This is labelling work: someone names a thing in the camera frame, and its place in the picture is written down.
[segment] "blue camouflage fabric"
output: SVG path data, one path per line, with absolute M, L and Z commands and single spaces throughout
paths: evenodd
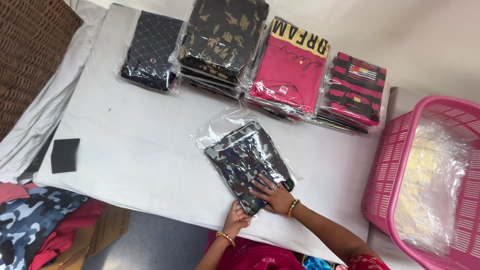
M 66 214 L 89 197 L 55 187 L 27 190 L 30 198 L 0 205 L 0 270 L 26 270 Z
M 205 154 L 213 161 L 249 216 L 267 205 L 250 193 L 252 189 L 260 192 L 251 183 L 252 180 L 263 183 L 259 173 L 272 183 L 283 184 L 288 191 L 295 186 L 272 139 L 256 122 L 229 133 L 205 149 Z

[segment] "black checkered garment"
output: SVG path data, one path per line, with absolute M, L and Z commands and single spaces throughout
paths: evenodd
M 183 21 L 142 11 L 121 76 L 148 88 L 167 91 L 175 79 L 168 57 Z

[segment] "cardboard box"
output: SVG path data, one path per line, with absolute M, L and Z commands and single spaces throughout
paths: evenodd
M 97 222 L 75 231 L 72 246 L 40 270 L 81 270 L 84 261 L 128 231 L 130 210 L 107 204 Z

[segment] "white wall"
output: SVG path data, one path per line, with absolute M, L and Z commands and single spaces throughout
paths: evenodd
M 108 7 L 111 0 L 92 0 Z M 117 0 L 185 19 L 192 0 Z M 426 94 L 480 102 L 479 0 L 267 0 L 278 15 Z

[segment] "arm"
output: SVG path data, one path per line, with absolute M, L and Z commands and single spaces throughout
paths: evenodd
M 273 189 L 274 186 L 266 177 L 261 174 L 259 176 L 265 184 Z M 283 185 L 279 185 L 275 190 L 271 190 L 258 182 L 252 182 L 261 191 L 265 192 L 265 194 L 262 194 L 252 191 L 252 194 L 268 202 L 269 206 L 265 207 L 267 211 L 275 214 L 288 214 L 290 206 L 295 199 Z M 360 254 L 368 254 L 380 258 L 367 243 L 358 238 L 354 233 L 308 209 L 302 203 L 298 203 L 295 206 L 292 211 L 292 217 L 314 233 L 346 265 L 349 264 L 353 257 Z
M 243 209 L 238 209 L 239 202 L 234 201 L 230 212 L 228 212 L 225 224 L 223 225 L 222 232 L 230 236 L 233 240 L 240 232 L 240 229 L 248 227 L 252 220 Z M 207 253 L 195 267 L 195 270 L 215 270 L 218 267 L 223 252 L 230 245 L 227 239 L 224 237 L 217 237 L 213 244 L 208 249 Z

